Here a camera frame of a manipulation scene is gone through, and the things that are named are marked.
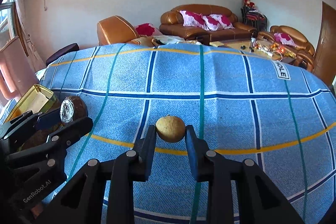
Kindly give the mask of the left hand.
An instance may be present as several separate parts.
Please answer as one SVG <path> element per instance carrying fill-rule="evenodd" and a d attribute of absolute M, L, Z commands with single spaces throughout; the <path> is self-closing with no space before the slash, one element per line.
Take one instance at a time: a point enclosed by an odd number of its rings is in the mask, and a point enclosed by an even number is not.
<path fill-rule="evenodd" d="M 33 221 L 34 219 L 37 219 L 39 215 L 43 212 L 45 206 L 42 202 L 37 203 L 34 207 L 32 207 L 28 213 L 27 213 L 27 218 L 30 221 Z"/>

